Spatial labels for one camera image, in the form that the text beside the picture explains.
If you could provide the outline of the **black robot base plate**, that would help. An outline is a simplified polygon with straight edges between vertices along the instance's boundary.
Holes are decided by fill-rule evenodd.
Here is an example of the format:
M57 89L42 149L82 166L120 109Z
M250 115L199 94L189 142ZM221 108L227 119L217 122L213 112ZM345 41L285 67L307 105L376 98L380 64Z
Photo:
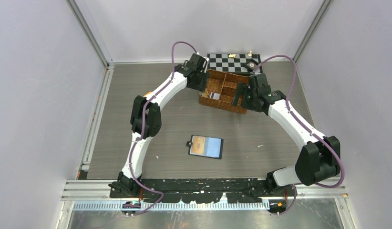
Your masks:
M258 203L262 198L285 199L295 193L291 186L271 188L258 178L144 178L136 183L121 178L109 184L111 198L137 198L146 203Z

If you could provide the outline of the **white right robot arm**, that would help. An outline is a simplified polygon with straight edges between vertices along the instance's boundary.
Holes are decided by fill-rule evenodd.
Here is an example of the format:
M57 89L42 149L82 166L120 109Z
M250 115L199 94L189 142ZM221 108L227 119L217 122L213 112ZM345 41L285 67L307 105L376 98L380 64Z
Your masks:
M320 186L321 181L342 174L339 140L325 136L304 120L281 91L271 89L265 74L238 83L232 104L265 113L286 131L300 150L294 165L267 174L269 194L278 196L285 186L294 184Z

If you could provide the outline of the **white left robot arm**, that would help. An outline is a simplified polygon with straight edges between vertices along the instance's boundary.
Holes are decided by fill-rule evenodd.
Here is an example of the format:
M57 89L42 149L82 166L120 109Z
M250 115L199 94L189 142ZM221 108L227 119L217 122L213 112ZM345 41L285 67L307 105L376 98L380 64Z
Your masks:
M153 192L140 182L140 178L148 147L162 127L161 111L185 88L200 92L205 90L209 79L208 63L209 58L194 53L183 64L175 65L168 78L155 90L134 99L130 117L132 142L117 180L109 184L111 198L133 198L145 189Z

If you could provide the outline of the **black leather card holder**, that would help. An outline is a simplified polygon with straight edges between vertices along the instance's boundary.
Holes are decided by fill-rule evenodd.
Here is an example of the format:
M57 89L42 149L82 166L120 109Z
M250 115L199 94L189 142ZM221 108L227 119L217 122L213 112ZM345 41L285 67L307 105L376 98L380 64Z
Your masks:
M192 145L192 137L197 136L197 135L191 135L191 138L189 141L187 141L186 146L188 147L188 154L190 154L190 147ZM224 140L222 138L216 138L216 137L206 137L206 144L205 144L205 151L204 155L201 155L200 157L206 157L206 158L212 158L212 159L221 159L222 158L222 153L223 153L223 144Z

